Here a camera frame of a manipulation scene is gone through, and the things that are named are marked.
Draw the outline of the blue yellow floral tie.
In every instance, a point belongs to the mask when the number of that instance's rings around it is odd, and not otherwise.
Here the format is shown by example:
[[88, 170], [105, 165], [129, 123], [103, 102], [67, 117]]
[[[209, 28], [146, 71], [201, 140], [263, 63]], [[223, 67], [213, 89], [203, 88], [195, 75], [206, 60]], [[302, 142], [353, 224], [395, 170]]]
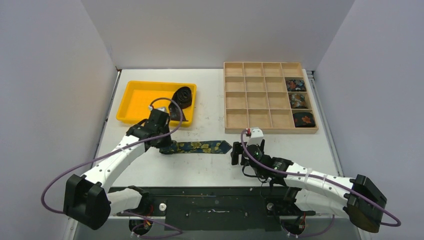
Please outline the blue yellow floral tie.
[[172, 154], [226, 154], [232, 145], [225, 140], [207, 141], [172, 141], [169, 146], [161, 147], [159, 152], [164, 155]]

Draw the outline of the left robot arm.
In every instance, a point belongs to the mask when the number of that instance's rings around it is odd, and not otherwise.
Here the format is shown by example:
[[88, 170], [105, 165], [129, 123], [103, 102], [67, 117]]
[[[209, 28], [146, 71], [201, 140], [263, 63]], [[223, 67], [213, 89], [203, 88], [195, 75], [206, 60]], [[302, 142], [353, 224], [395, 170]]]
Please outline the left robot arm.
[[135, 186], [109, 190], [134, 160], [150, 148], [171, 143], [169, 120], [165, 107], [152, 109], [148, 119], [131, 126], [105, 159], [81, 176], [73, 174], [66, 181], [63, 213], [93, 230], [125, 210], [144, 215], [149, 210], [149, 201], [143, 198], [146, 192]]

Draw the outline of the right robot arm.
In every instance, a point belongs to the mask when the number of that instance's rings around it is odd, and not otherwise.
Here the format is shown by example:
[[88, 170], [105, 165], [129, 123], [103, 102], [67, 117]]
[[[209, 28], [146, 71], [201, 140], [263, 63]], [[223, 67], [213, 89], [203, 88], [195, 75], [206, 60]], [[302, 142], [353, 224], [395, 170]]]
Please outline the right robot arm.
[[291, 160], [271, 157], [260, 145], [233, 143], [232, 165], [249, 166], [254, 178], [287, 188], [282, 207], [290, 215], [298, 211], [347, 218], [356, 227], [378, 233], [382, 225], [386, 196], [367, 176], [355, 178], [328, 175]]

